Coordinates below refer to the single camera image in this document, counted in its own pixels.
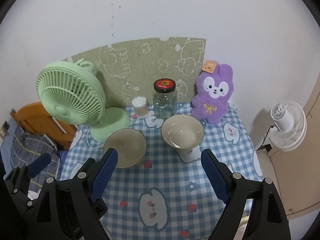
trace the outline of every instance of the plush bunny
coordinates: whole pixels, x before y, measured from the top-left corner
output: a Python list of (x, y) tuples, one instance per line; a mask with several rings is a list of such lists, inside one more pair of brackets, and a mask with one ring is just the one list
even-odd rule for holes
[(227, 64), (217, 64), (212, 74), (202, 71), (196, 80), (198, 94), (193, 98), (191, 115), (218, 124), (228, 111), (227, 101), (233, 92), (233, 71)]

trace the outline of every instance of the black lid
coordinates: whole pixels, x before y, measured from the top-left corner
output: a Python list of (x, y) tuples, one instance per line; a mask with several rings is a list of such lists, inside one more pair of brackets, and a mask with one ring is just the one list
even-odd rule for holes
[(176, 89), (176, 83), (170, 78), (161, 78), (153, 83), (153, 88), (158, 93), (170, 93)]

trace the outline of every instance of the bowl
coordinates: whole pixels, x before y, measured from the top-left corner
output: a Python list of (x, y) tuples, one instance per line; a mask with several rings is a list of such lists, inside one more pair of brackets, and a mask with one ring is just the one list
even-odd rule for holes
[(118, 130), (110, 135), (103, 151), (114, 148), (118, 152), (117, 168), (126, 169), (139, 165), (146, 153), (147, 142), (142, 133), (132, 128)]
[(162, 139), (177, 151), (193, 149), (204, 137), (202, 124), (191, 115), (176, 114), (161, 127)]

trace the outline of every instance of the white wall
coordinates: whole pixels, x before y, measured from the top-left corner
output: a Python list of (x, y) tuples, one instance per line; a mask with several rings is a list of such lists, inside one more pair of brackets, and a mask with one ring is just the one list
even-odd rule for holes
[(309, 230), (315, 221), (320, 209), (309, 213), (303, 217), (289, 220), (289, 228), (291, 233), (291, 240), (300, 240)]
[(271, 106), (304, 106), (320, 70), (320, 30), (301, 0), (17, 0), (0, 25), (0, 123), (11, 108), (38, 101), (46, 64), (169, 36), (206, 38), (205, 59), (233, 67), (233, 101), (255, 146)]

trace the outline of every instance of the green fan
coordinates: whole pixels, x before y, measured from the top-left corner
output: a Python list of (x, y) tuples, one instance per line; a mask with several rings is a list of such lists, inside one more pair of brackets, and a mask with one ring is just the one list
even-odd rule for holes
[(105, 109), (106, 95), (96, 74), (96, 66), (84, 59), (57, 61), (39, 73), (36, 89), (50, 115), (65, 123), (90, 125), (92, 137), (103, 143), (115, 131), (128, 128), (130, 117), (121, 108)]

